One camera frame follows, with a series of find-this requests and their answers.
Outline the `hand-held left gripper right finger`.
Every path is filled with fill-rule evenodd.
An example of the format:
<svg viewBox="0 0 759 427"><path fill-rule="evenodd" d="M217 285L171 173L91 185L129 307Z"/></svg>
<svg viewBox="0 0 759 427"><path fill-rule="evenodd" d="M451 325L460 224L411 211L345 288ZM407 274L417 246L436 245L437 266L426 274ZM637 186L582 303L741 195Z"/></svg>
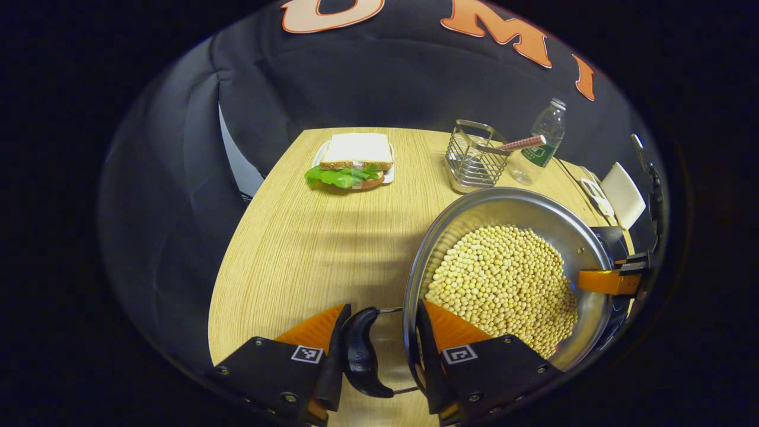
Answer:
<svg viewBox="0 0 759 427"><path fill-rule="evenodd" d="M520 338L487 333L435 303L416 314L420 376L442 426L482 426L528 403L562 371Z"/></svg>

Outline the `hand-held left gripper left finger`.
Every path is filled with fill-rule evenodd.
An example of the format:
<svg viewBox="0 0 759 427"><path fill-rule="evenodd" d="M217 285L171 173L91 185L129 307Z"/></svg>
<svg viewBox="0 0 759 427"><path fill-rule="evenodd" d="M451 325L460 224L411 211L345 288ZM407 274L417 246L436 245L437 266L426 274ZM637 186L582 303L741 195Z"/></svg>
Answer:
<svg viewBox="0 0 759 427"><path fill-rule="evenodd" d="M211 381L282 426L326 426L339 408L339 338L352 314L341 304L279 337L252 337L211 369Z"/></svg>

